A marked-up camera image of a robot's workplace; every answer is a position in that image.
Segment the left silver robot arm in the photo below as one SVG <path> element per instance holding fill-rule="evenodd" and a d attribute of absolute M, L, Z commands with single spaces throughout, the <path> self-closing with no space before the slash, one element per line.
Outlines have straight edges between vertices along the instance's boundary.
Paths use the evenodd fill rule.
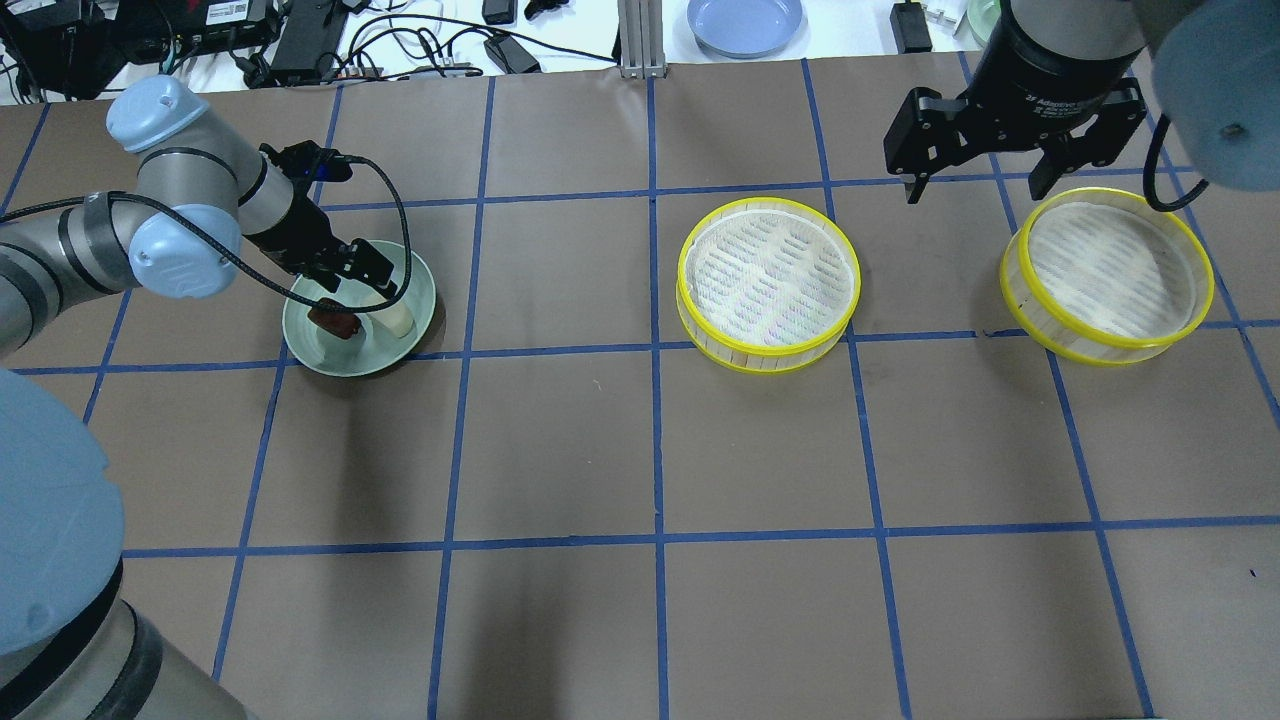
<path fill-rule="evenodd" d="M 329 292 L 343 281 L 397 304 L 411 272 L 365 241 L 333 236 L 314 182 L 349 178 L 355 155 L 306 142 L 253 147 L 180 79 L 154 76 L 114 99 L 105 128 L 32 135 L 33 170 L 64 188 L 96 177 L 106 138 L 136 160 L 132 191 L 104 190 L 13 208 L 3 217 L 3 356 L 63 316 L 78 320 L 79 365 L 102 356 L 128 291 L 206 299 L 237 275 L 262 277 L 251 243 Z M 81 416 L 3 370 L 3 716 L 5 719 L 248 719 L 122 598 L 122 493 Z"/>

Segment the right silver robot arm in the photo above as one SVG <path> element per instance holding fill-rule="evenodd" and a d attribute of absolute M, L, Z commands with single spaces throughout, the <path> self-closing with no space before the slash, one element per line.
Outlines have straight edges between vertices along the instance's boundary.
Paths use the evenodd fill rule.
<path fill-rule="evenodd" d="M 1176 211 L 1210 186 L 1274 192 L 1279 6 L 1275 1 L 1002 1 L 966 88 L 911 88 L 883 140 L 908 201 L 929 179 L 989 152 L 1039 152 L 1042 200 L 1066 174 L 1115 163 L 1148 105 L 1128 76 L 1151 58 L 1160 111 L 1143 195 Z"/>

